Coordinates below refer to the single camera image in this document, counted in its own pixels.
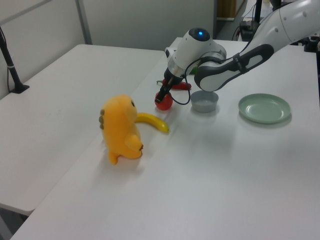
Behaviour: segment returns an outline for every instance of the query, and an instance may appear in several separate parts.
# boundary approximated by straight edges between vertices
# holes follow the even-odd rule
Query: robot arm
[[[229,59],[226,59],[225,49],[215,43],[206,30],[191,29],[176,51],[166,49],[168,68],[164,78],[168,84],[162,86],[156,101],[161,102],[171,86],[182,81],[190,63],[195,62],[194,65],[199,66],[194,80],[202,90],[219,90],[229,81],[267,61],[281,48],[320,29],[319,19],[320,0],[290,3],[266,17],[247,47]]]

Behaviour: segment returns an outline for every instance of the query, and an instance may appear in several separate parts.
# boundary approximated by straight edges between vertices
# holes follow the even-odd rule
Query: black cable clip
[[[236,64],[236,66],[238,67],[238,70],[240,71],[240,73],[245,74],[245,73],[249,72],[249,70],[246,68],[246,65],[244,64],[244,62],[241,59],[240,53],[237,53],[232,58]]]

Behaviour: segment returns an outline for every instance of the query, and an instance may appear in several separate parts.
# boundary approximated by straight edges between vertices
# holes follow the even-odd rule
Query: white wall
[[[49,1],[1,28],[23,83],[74,46],[85,43],[75,0]],[[7,64],[0,54],[0,99],[7,94]]]
[[[80,0],[94,45],[163,50],[189,29],[213,33],[215,0]]]

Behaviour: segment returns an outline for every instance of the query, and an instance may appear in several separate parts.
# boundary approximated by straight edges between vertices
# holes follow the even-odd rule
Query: black pole
[[[15,93],[15,94],[20,94],[20,93],[24,92],[26,89],[28,89],[29,86],[23,85],[19,79],[15,65],[12,62],[10,53],[7,48],[5,36],[3,36],[3,34],[2,34],[2,30],[0,31],[0,48],[1,48],[2,54],[4,56],[5,62],[7,64],[7,67],[9,68],[9,71],[11,73],[12,79],[14,81],[14,89],[11,92]]]
[[[260,23],[262,0],[256,0],[254,22]]]

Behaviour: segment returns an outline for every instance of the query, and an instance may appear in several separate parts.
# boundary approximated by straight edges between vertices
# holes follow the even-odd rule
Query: toy fruit
[[[108,158],[117,164],[118,157],[136,159],[142,155],[144,145],[135,125],[137,109],[128,95],[117,95],[107,100],[100,111],[100,128]]]
[[[174,101],[172,100],[172,97],[170,96],[170,94],[166,94],[160,103],[156,101],[154,103],[158,109],[165,111],[171,108],[173,102]]]
[[[169,132],[168,125],[162,119],[149,113],[139,112],[134,122],[135,123],[144,122],[154,126],[155,128],[157,128],[158,130],[164,133]]]

